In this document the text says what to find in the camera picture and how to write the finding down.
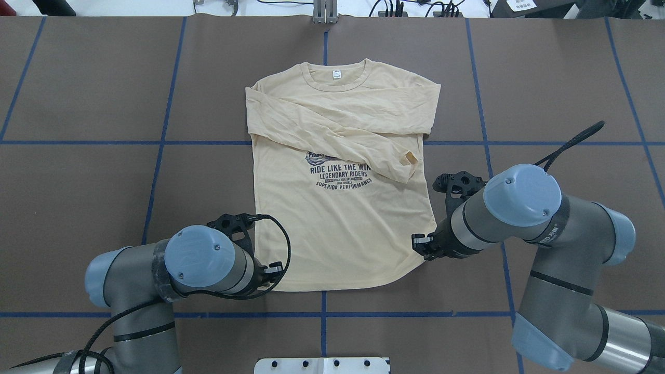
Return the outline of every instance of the blue joint cap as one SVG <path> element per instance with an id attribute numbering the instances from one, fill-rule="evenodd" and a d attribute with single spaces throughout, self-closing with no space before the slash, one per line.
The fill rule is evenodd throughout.
<path id="1" fill-rule="evenodd" d="M 612 225 L 614 226 L 614 251 L 603 265 L 612 266 L 621 264 L 635 247 L 635 226 L 632 225 L 632 222 L 628 217 L 616 210 L 611 210 L 598 202 L 595 204 L 605 209 L 605 212 L 610 216 Z"/>
<path id="2" fill-rule="evenodd" d="M 567 371 L 575 360 L 519 313 L 515 314 L 512 343 L 520 355 L 552 370 Z"/>
<path id="3" fill-rule="evenodd" d="M 561 206 L 553 176 L 531 164 L 519 164 L 492 178 L 483 190 L 487 210 L 503 223 L 531 227 L 549 221 Z"/>
<path id="4" fill-rule="evenodd" d="M 203 288 L 229 275 L 235 263 L 233 242 L 221 232 L 195 225 L 169 240 L 164 263 L 173 279 L 189 287 Z"/>
<path id="5" fill-rule="evenodd" d="M 118 255 L 126 250 L 125 247 L 112 252 L 106 252 L 95 257 L 88 265 L 85 271 L 85 291 L 90 296 L 90 301 L 98 307 L 110 307 L 106 300 L 104 300 L 104 281 L 106 281 L 106 274 L 108 269 L 113 264 L 113 261 Z"/>

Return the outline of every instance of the printed graphic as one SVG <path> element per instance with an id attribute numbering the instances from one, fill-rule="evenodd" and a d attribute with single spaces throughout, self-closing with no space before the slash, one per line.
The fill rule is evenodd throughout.
<path id="1" fill-rule="evenodd" d="M 326 161 L 339 160 L 339 158 L 326 156 L 325 154 L 321 153 L 307 152 L 307 155 L 305 155 L 305 160 L 307 160 L 310 165 L 317 166 L 323 164 Z"/>
<path id="2" fill-rule="evenodd" d="M 356 164 L 312 152 L 307 152 L 305 160 L 313 166 L 309 168 L 309 174 L 316 176 L 317 186 L 327 190 L 355 190 L 372 182 L 369 177 L 372 169 L 367 164 Z M 337 162 L 323 165 L 328 161 Z"/>

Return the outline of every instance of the shirt neckline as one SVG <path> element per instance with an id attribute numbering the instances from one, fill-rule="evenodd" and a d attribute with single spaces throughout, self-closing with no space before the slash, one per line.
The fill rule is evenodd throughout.
<path id="1" fill-rule="evenodd" d="M 314 65 L 310 63 L 302 63 L 300 64 L 300 69 L 303 72 L 303 78 L 305 79 L 305 82 L 307 82 L 308 85 L 310 85 L 313 89 L 319 90 L 319 91 L 325 91 L 329 93 L 340 93 L 344 91 L 349 91 L 352 89 L 355 89 L 356 87 L 359 87 L 362 83 L 365 82 L 367 77 L 369 77 L 369 74 L 372 71 L 372 64 L 373 61 L 370 59 L 364 59 L 359 63 L 355 64 L 350 64 L 350 65 L 334 65 L 334 66 L 327 66 L 327 65 Z M 358 78 L 356 78 L 353 82 L 347 83 L 345 85 L 326 85 L 324 83 L 319 83 L 312 78 L 312 74 L 310 72 L 310 69 L 312 70 L 323 70 L 323 71 L 333 71 L 333 70 L 343 70 L 343 69 L 353 69 L 353 68 L 359 68 L 362 67 L 362 74 Z"/>

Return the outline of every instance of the beige t-shirt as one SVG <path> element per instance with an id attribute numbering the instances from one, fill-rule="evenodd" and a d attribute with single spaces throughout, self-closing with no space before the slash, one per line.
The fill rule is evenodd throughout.
<path id="1" fill-rule="evenodd" d="M 296 65 L 246 88 L 256 212 L 289 234 L 278 291 L 375 287 L 422 263 L 411 234 L 436 227 L 423 134 L 440 85 L 365 59 Z M 258 224 L 256 256 L 286 260 L 282 233 Z"/>

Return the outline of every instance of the white label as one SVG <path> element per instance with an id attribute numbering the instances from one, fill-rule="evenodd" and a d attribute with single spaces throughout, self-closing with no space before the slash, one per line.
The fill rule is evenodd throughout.
<path id="1" fill-rule="evenodd" d="M 506 2 L 513 12 L 525 11 L 536 7 L 533 0 L 506 0 Z"/>

